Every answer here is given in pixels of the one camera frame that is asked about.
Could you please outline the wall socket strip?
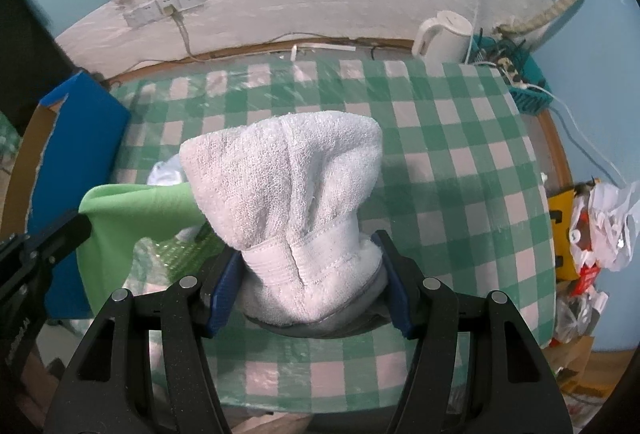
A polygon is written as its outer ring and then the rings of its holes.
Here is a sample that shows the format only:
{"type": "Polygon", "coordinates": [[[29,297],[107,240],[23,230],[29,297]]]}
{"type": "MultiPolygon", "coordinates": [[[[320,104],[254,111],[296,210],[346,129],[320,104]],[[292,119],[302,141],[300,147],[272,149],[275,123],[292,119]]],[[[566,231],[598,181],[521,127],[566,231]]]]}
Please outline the wall socket strip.
{"type": "Polygon", "coordinates": [[[203,4],[205,0],[150,0],[125,12],[122,17],[129,27],[138,28],[203,4]]]}

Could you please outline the light green cloth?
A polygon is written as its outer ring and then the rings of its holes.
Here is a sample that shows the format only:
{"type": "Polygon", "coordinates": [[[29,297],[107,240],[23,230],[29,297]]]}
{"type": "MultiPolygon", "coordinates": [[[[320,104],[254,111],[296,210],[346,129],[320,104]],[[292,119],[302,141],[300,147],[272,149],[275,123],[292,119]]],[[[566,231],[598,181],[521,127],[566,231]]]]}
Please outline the light green cloth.
{"type": "Polygon", "coordinates": [[[189,183],[96,186],[82,198],[79,212],[91,224],[91,235],[78,246],[76,255],[93,313],[125,282],[139,240],[165,241],[183,229],[205,223],[189,183]]]}

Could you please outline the green checkered tablecloth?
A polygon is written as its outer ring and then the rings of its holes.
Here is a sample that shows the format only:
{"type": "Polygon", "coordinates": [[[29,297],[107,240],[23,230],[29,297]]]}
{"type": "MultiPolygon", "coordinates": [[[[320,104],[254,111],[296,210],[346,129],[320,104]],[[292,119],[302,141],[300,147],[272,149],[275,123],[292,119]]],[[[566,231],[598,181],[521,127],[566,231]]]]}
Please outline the green checkered tablecloth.
{"type": "MultiPolygon", "coordinates": [[[[521,115],[489,68],[270,58],[130,79],[114,96],[131,114],[119,183],[143,183],[155,163],[209,131],[294,112],[372,117],[383,160],[359,212],[362,231],[385,230],[426,276],[456,292],[506,293],[536,341],[551,341],[547,197],[521,115]]],[[[225,405],[316,414],[396,404],[413,350],[390,325],[346,339],[290,339],[240,313],[205,345],[225,405]]]]}

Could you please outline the white terry towel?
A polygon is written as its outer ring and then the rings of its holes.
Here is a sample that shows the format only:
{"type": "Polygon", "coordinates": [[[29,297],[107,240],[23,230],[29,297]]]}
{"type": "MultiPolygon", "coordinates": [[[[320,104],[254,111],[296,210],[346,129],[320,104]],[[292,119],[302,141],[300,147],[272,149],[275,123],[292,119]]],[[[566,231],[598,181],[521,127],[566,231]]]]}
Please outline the white terry towel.
{"type": "Polygon", "coordinates": [[[380,125],[340,111],[274,116],[183,142],[195,203],[242,255],[248,319],[299,338],[350,334],[367,322],[387,276],[357,213],[382,156],[380,125]]]}

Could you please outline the white blue plastic bag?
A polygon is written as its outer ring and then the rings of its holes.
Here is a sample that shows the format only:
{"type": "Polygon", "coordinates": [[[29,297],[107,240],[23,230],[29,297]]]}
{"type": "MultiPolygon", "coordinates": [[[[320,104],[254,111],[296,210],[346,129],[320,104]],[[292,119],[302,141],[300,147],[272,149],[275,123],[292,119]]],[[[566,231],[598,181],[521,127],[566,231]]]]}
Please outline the white blue plastic bag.
{"type": "Polygon", "coordinates": [[[186,181],[180,157],[178,154],[169,157],[166,161],[160,161],[154,164],[146,178],[149,186],[175,186],[186,181]]]}

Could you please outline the white electric kettle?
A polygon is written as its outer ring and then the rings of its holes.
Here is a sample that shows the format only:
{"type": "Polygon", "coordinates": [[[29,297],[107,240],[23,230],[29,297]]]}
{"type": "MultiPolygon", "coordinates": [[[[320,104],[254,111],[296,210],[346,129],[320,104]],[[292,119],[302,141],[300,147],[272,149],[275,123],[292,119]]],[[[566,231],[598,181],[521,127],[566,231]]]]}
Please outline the white electric kettle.
{"type": "Polygon", "coordinates": [[[421,23],[411,54],[425,63],[463,63],[472,35],[472,23],[467,18],[442,10],[421,23]]]}

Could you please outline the trash bags pile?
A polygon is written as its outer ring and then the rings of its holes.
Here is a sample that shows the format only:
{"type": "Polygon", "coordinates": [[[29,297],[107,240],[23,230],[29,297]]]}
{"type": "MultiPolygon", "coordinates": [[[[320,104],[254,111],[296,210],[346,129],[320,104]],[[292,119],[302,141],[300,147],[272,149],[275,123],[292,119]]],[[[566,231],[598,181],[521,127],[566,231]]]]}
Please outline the trash bags pile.
{"type": "Polygon", "coordinates": [[[551,345],[581,340],[596,328],[608,304],[597,288],[601,272],[625,269],[639,245],[639,183],[623,188],[593,179],[548,198],[555,301],[551,345]]]}

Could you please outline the blue cardboard box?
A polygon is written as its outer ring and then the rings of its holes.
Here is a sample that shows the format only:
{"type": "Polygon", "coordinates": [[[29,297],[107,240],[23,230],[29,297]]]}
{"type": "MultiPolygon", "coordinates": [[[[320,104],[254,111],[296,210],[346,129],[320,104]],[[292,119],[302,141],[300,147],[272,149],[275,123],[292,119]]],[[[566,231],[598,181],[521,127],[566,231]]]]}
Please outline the blue cardboard box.
{"type": "MultiPolygon", "coordinates": [[[[1,236],[46,231],[78,211],[87,192],[110,181],[130,113],[85,72],[46,94],[18,149],[1,218],[1,236]]],[[[116,233],[91,218],[90,238],[53,268],[44,302],[53,319],[88,319],[130,265],[116,233]]]]}

